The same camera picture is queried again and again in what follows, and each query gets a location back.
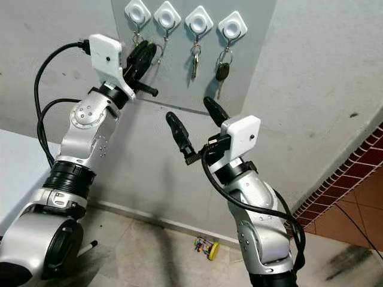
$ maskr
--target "key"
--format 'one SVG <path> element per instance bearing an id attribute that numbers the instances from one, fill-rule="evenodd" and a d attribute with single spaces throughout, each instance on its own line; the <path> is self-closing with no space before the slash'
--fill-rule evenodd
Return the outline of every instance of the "key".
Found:
<path id="1" fill-rule="evenodd" d="M 219 64 L 217 72 L 215 73 L 215 79 L 217 79 L 217 81 L 220 82 L 219 86 L 218 86 L 217 100 L 220 99 L 222 85 L 223 85 L 224 80 L 227 78 L 227 76 L 229 76 L 229 72 L 230 72 L 230 64 L 229 63 Z"/>
<path id="2" fill-rule="evenodd" d="M 191 78 L 195 79 L 197 75 L 197 68 L 199 63 L 199 54 L 194 54 L 193 56 L 193 71 L 191 72 Z"/>

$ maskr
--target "white wall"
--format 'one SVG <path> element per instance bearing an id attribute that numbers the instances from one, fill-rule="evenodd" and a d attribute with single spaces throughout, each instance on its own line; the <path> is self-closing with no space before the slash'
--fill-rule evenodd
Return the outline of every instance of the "white wall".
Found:
<path id="1" fill-rule="evenodd" d="M 277 3 L 243 113 L 262 119 L 250 158 L 290 206 L 381 120 L 382 30 L 377 0 Z M 0 128 L 35 134 L 32 90 L 40 63 L 59 45 L 94 32 L 115 36 L 106 0 L 2 5 Z M 70 51 L 50 66 L 41 96 L 43 102 L 81 97 L 95 83 L 89 59 Z M 48 138 L 55 142 L 66 131 L 68 108 L 48 116 Z M 235 236 L 225 203 L 211 190 L 200 165 L 186 167 L 178 153 L 165 124 L 169 110 L 147 102 L 125 110 L 92 196 Z M 196 148 L 217 132 L 204 115 L 175 112 Z M 350 118 L 355 112 L 358 116 Z"/>

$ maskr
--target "gray panel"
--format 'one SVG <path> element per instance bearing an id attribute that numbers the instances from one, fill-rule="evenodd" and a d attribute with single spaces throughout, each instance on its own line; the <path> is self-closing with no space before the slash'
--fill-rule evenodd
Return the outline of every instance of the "gray panel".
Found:
<path id="1" fill-rule="evenodd" d="M 111 0 L 121 41 L 132 46 L 135 25 L 125 15 L 124 8 L 130 0 Z M 144 0 L 152 15 L 162 1 Z M 206 112 L 202 99 L 217 93 L 218 82 L 215 80 L 215 63 L 225 39 L 217 29 L 219 21 L 232 11 L 239 11 L 245 21 L 248 32 L 237 43 L 233 44 L 234 62 L 228 79 L 223 85 L 220 103 L 232 114 L 240 113 L 256 67 L 265 33 L 269 27 L 275 0 L 237 0 L 237 1 L 182 1 L 172 0 L 172 5 L 182 17 L 182 22 L 170 34 L 164 58 L 160 66 L 153 66 L 142 79 L 143 82 L 159 90 L 156 98 L 139 93 L 141 99 L 152 100 L 174 107 L 192 111 Z M 190 48 L 193 45 L 193 34 L 185 25 L 184 19 L 198 5 L 203 5 L 211 16 L 214 27 L 201 39 L 202 54 L 197 78 L 190 81 L 192 61 Z M 163 29 L 152 19 L 142 28 L 141 35 L 163 45 Z"/>

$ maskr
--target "floor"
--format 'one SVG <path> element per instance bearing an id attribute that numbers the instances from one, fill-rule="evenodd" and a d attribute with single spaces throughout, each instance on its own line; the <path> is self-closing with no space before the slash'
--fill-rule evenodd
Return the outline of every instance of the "floor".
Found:
<path id="1" fill-rule="evenodd" d="M 338 205 L 358 224 L 371 242 L 383 251 L 383 167 L 343 197 Z M 371 248 L 351 221 L 336 207 L 306 228 L 307 232 Z"/>
<path id="2" fill-rule="evenodd" d="M 82 255 L 70 278 L 39 287 L 250 286 L 241 253 L 220 246 L 215 261 L 194 251 L 194 237 L 100 209 L 83 221 Z M 300 287 L 383 287 L 383 265 L 370 250 L 308 234 Z"/>

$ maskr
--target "yellow toy wheel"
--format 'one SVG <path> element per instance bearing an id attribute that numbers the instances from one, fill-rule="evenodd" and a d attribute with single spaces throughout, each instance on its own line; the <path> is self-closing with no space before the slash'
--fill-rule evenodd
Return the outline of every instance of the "yellow toy wheel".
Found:
<path id="1" fill-rule="evenodd" d="M 219 243 L 216 242 L 213 244 L 213 246 L 210 249 L 210 253 L 209 253 L 209 257 L 208 257 L 209 260 L 213 261 L 215 259 L 215 257 L 217 256 L 218 247 L 220 247 Z"/>

